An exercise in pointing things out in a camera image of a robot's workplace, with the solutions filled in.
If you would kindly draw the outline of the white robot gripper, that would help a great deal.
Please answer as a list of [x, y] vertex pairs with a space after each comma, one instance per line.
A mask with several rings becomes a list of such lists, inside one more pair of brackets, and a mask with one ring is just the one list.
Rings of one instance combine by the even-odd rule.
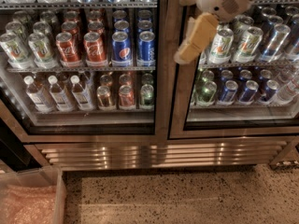
[[182, 6], [192, 6], [195, 2], [204, 13], [196, 19], [189, 17], [186, 36], [174, 55], [178, 64], [196, 60], [217, 33], [219, 21], [231, 21], [248, 10], [254, 0], [179, 0]]

